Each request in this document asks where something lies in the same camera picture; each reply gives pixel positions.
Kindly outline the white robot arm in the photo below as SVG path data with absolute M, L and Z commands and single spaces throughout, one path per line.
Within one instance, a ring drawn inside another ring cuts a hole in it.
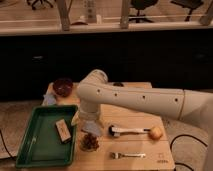
M 98 120 L 101 104 L 166 116 L 197 126 L 209 134 L 202 171 L 213 171 L 213 93 L 163 88 L 120 87 L 108 83 L 102 70 L 92 70 L 76 88 L 82 120 Z

